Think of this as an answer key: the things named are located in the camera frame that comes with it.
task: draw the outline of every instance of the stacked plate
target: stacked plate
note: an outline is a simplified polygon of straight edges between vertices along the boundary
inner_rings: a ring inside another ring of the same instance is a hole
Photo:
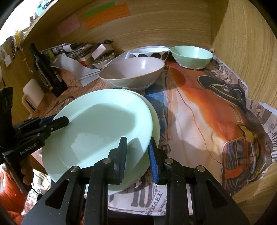
[[[105,89],[85,94],[64,107],[54,119],[66,116],[69,125],[51,134],[42,148],[43,165],[53,181],[71,166],[93,166],[127,137],[124,179],[110,185],[108,194],[120,192],[140,179],[150,163],[151,137],[159,143],[160,124],[151,103],[128,90]]]

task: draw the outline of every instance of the black dot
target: black dot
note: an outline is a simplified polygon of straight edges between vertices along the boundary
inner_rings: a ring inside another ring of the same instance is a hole
[[[162,60],[165,60],[165,59],[167,58],[167,56],[168,56],[168,52],[165,52],[165,53],[163,54],[163,56],[161,57],[161,59],[162,59]]]
[[[151,57],[154,57],[154,58],[161,58],[161,54],[155,52],[155,53],[153,53],[153,54],[151,55]]]

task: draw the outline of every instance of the blue gripper pad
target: blue gripper pad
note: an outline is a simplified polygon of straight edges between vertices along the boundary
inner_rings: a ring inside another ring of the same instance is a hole
[[[157,165],[157,162],[155,159],[155,154],[154,154],[154,148],[153,148],[153,143],[150,142],[150,144],[148,146],[148,154],[149,154],[150,166],[151,166],[151,170],[152,170],[152,176],[153,176],[155,183],[157,184],[159,182],[159,175],[158,175],[158,165]]]

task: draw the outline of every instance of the orange sleeve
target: orange sleeve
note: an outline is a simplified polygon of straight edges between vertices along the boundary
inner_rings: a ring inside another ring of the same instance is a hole
[[[24,209],[27,194],[22,194],[16,183],[5,173],[6,184],[0,193],[0,202],[7,211],[21,214]]]

